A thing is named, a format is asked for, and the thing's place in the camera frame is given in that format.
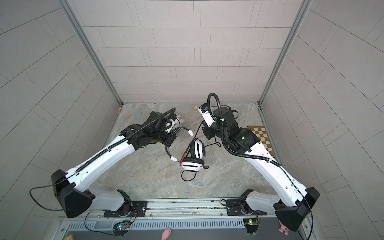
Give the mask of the black and white headphones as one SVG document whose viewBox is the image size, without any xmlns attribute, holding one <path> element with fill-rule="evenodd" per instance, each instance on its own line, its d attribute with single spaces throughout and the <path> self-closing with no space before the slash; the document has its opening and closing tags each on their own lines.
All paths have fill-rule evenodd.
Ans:
<svg viewBox="0 0 384 240">
<path fill-rule="evenodd" d="M 187 146 L 183 157 L 179 160 L 178 158 L 174 157 L 169 147 L 165 146 L 165 150 L 167 155 L 170 157 L 170 159 L 176 163 L 180 163 L 180 166 L 183 167 L 183 172 L 181 173 L 181 178 L 184 182 L 190 182 L 195 179 L 196 174 L 200 172 L 201 170 L 207 170 L 210 167 L 205 164 L 204 158 L 206 156 L 206 146 L 204 143 L 199 140 L 197 137 L 195 137 L 195 134 L 192 130 L 185 128 L 185 127 L 177 127 L 175 130 L 170 131 L 170 135 L 174 136 L 179 130 L 187 130 L 189 135 L 193 138 L 192 141 Z M 195 173 L 194 176 L 186 180 L 183 177 L 184 172 L 191 172 Z"/>
</svg>

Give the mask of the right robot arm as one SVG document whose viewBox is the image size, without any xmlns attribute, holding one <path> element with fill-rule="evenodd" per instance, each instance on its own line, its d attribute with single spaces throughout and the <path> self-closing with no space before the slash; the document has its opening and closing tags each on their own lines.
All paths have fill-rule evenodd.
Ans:
<svg viewBox="0 0 384 240">
<path fill-rule="evenodd" d="M 313 215 L 312 209 L 320 197 L 318 190 L 301 184 L 250 129 L 240 128 L 232 110 L 221 105 L 217 94 L 210 93 L 199 112 L 206 123 L 203 127 L 206 138 L 218 137 L 229 154 L 248 161 L 276 191 L 276 195 L 266 195 L 246 190 L 239 197 L 243 214 L 271 214 L 288 230 L 298 231 L 305 218 Z"/>
</svg>

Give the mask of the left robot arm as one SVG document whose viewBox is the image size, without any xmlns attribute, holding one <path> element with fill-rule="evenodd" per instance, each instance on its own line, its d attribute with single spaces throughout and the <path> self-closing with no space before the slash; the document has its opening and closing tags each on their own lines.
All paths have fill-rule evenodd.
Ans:
<svg viewBox="0 0 384 240">
<path fill-rule="evenodd" d="M 125 217 L 132 213 L 132 200 L 123 190 L 94 191 L 90 186 L 117 162 L 147 145 L 162 143 L 169 147 L 175 136 L 171 118 L 177 118 L 176 108 L 165 113 L 151 112 L 141 125 L 130 125 L 106 147 L 78 166 L 67 171 L 57 170 L 51 176 L 54 195 L 67 218 L 75 218 L 86 211 L 110 211 Z"/>
</svg>

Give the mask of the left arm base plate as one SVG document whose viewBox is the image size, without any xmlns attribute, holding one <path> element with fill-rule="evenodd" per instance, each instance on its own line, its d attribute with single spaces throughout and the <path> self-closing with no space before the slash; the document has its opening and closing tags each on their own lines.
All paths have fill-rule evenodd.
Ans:
<svg viewBox="0 0 384 240">
<path fill-rule="evenodd" d="M 145 216 L 147 206 L 147 201 L 131 201 L 124 203 L 117 211 L 105 210 L 104 218 L 141 218 Z"/>
</svg>

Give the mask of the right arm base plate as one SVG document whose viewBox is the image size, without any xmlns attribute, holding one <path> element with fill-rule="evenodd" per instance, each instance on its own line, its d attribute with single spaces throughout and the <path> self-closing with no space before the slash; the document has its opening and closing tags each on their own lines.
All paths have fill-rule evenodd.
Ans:
<svg viewBox="0 0 384 240">
<path fill-rule="evenodd" d="M 220 204 L 226 208 L 228 216 L 266 216 L 263 211 L 253 211 L 248 208 L 242 201 L 221 199 Z"/>
</svg>

